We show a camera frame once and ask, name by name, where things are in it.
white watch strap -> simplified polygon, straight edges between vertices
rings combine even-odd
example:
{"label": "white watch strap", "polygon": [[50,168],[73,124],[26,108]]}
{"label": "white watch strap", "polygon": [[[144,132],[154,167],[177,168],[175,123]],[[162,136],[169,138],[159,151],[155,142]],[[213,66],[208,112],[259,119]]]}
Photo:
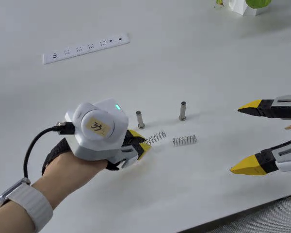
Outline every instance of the white watch strap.
{"label": "white watch strap", "polygon": [[44,195],[35,188],[23,183],[7,197],[22,206],[35,225],[35,232],[39,232],[50,221],[53,209]]}

black cable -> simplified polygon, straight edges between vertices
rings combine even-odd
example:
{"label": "black cable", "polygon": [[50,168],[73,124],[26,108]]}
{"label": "black cable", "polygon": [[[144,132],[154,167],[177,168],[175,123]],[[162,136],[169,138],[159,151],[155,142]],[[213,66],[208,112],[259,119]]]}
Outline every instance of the black cable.
{"label": "black cable", "polygon": [[47,128],[45,130],[43,130],[42,132],[40,132],[33,140],[32,142],[30,143],[29,147],[28,147],[28,150],[26,152],[26,155],[25,155],[25,159],[24,159],[24,165],[23,165],[23,169],[24,169],[24,177],[25,178],[28,178],[28,160],[29,160],[29,156],[30,156],[30,153],[34,147],[34,145],[36,144],[36,142],[39,140],[40,137],[42,137],[43,135],[45,135],[46,133],[48,132],[52,132],[52,131],[60,131],[63,127],[62,126],[53,126],[53,127],[50,127],[50,128]]}

smartwatch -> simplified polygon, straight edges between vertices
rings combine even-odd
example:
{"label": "smartwatch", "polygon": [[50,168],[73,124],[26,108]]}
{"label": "smartwatch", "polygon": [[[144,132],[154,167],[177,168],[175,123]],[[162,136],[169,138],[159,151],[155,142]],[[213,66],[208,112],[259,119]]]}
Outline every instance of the smartwatch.
{"label": "smartwatch", "polygon": [[46,197],[30,186],[28,178],[22,178],[0,195],[0,207],[14,201],[22,206],[35,225],[35,232],[39,232],[53,216],[53,208]]}

metal pin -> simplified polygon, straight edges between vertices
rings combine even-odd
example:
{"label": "metal pin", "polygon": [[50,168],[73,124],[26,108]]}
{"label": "metal pin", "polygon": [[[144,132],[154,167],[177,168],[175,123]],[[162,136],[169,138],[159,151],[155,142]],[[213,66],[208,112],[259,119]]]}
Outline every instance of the metal pin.
{"label": "metal pin", "polygon": [[186,102],[181,102],[181,108],[180,108],[180,116],[179,120],[184,121],[185,120],[185,108],[186,108]]}
{"label": "metal pin", "polygon": [[138,121],[138,128],[144,129],[146,125],[144,124],[144,121],[142,120],[141,112],[137,111],[136,115],[137,115],[137,121]]}

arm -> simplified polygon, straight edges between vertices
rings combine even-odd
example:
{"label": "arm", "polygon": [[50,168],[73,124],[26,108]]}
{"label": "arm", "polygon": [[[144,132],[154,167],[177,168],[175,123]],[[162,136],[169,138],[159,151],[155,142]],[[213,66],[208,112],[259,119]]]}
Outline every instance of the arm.
{"label": "arm", "polygon": [[[69,194],[89,182],[107,166],[106,160],[85,161],[72,152],[58,156],[32,186],[39,190],[55,209]],[[0,208],[0,233],[33,233],[34,224],[27,212],[13,201]]]}

